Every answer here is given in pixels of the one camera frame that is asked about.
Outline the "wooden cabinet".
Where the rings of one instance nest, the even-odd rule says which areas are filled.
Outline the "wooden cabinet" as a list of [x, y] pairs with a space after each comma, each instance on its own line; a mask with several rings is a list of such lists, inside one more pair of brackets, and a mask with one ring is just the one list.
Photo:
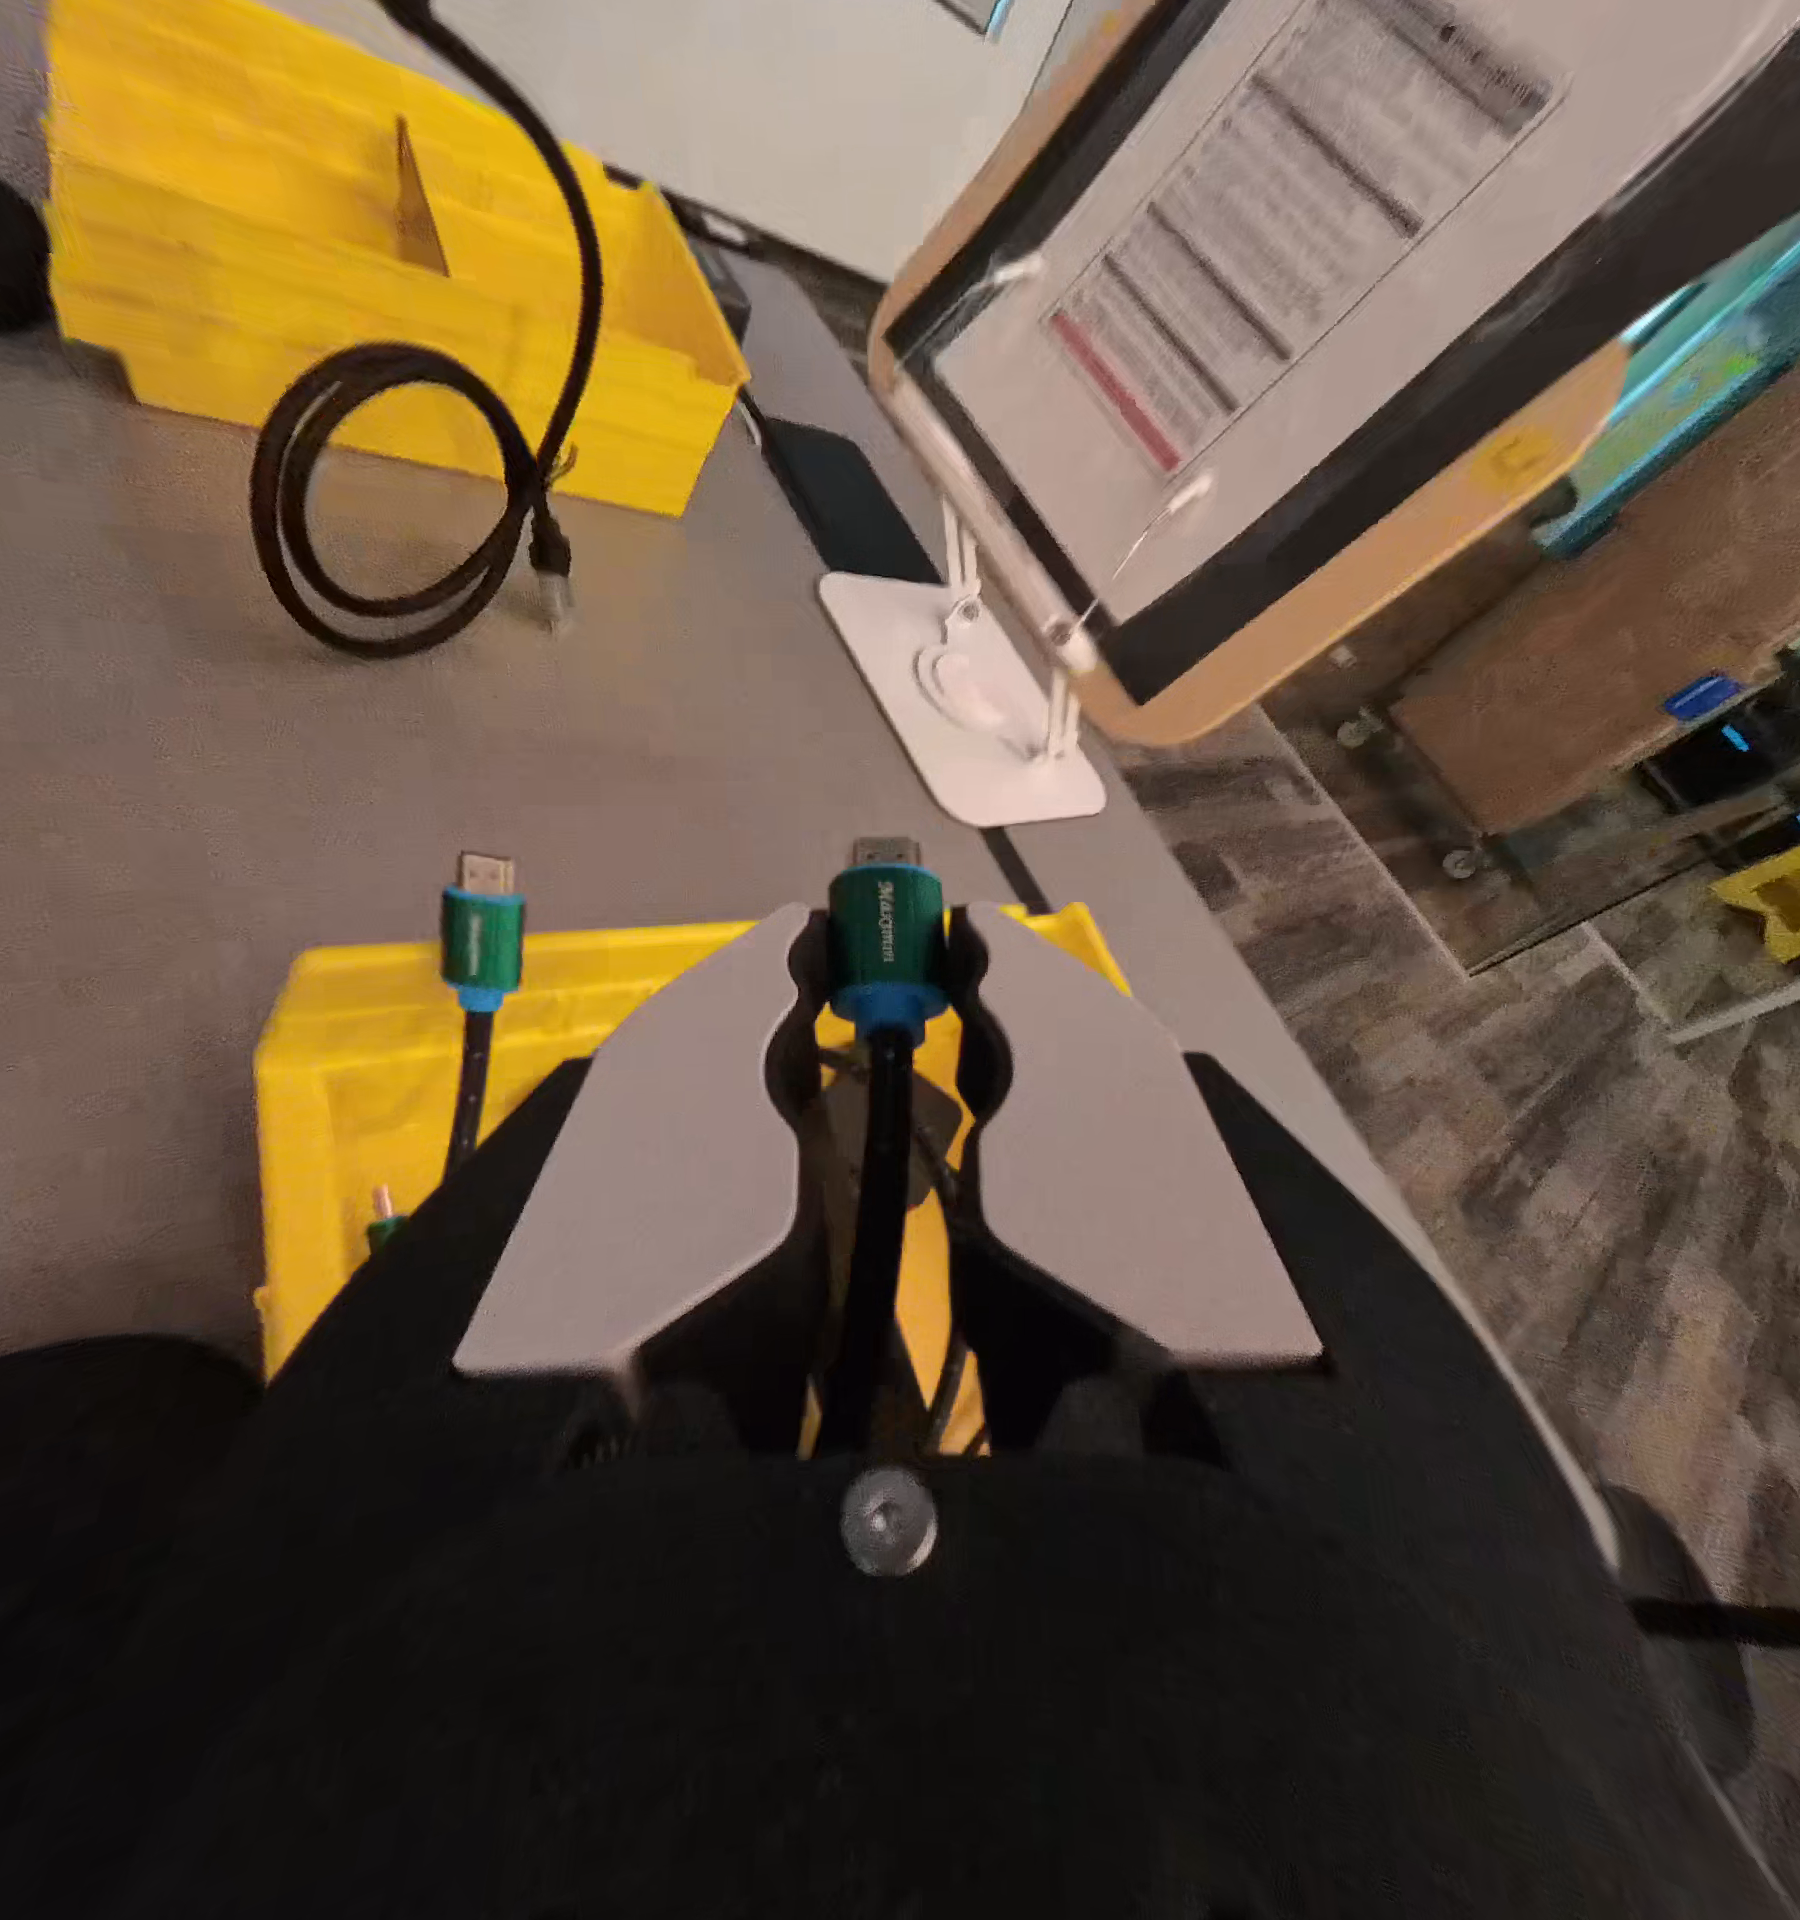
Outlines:
[[1530, 829], [1677, 730], [1669, 703], [1771, 676], [1800, 637], [1800, 365], [1454, 634], [1394, 730], [1486, 835]]

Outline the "small yellow bin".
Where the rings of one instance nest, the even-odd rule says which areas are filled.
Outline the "small yellow bin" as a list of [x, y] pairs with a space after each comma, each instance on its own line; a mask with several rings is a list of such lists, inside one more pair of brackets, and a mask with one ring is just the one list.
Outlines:
[[1716, 878], [1709, 892], [1761, 922], [1761, 944], [1779, 964], [1800, 961], [1800, 845]]

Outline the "yellow plastic bin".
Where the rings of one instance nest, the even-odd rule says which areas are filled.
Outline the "yellow plastic bin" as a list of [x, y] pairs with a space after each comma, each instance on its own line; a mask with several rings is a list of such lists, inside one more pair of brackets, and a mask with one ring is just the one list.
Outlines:
[[[562, 193], [495, 107], [261, 2], [52, 2], [52, 303], [145, 407], [257, 430], [332, 351], [454, 356], [547, 427], [576, 331]], [[682, 516], [751, 378], [666, 197], [568, 148], [602, 328], [556, 489]], [[468, 400], [370, 400], [336, 444], [501, 480]]]
[[[480, 1134], [553, 1068], [599, 1042], [748, 922], [533, 932], [523, 991], [495, 1028]], [[972, 1108], [955, 1089], [960, 1020], [930, 1021], [915, 1053], [914, 1186], [898, 1282], [898, 1335], [937, 1453], [976, 1447], [985, 1394], [952, 1335], [952, 1226], [938, 1186], [960, 1164]], [[263, 1380], [289, 1359], [370, 1250], [373, 1216], [406, 1216], [442, 1178], [461, 1068], [461, 1010], [437, 942], [302, 953], [254, 1053], [263, 1282], [254, 1313]]]

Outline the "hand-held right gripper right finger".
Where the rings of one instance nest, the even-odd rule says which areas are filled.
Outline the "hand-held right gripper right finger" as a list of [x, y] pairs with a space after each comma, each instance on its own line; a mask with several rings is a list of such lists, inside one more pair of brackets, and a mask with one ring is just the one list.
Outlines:
[[997, 902], [965, 911], [976, 1216], [1019, 1261], [1200, 1368], [1299, 1368], [1322, 1338], [1170, 1028]]

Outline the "wood-framed sign board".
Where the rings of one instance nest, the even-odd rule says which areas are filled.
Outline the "wood-framed sign board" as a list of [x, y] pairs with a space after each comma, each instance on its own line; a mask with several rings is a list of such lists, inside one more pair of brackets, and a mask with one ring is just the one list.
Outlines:
[[1544, 493], [1800, 208], [1800, 2], [1125, 2], [867, 375], [1111, 735], [1251, 703]]

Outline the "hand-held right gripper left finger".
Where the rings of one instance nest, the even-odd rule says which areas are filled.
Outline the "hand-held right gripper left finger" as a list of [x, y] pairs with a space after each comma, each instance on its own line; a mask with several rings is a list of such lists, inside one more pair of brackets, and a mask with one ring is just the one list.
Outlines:
[[822, 1089], [818, 913], [784, 902], [588, 1060], [461, 1331], [468, 1376], [656, 1376], [662, 1349], [805, 1380], [830, 1258], [804, 1115]]

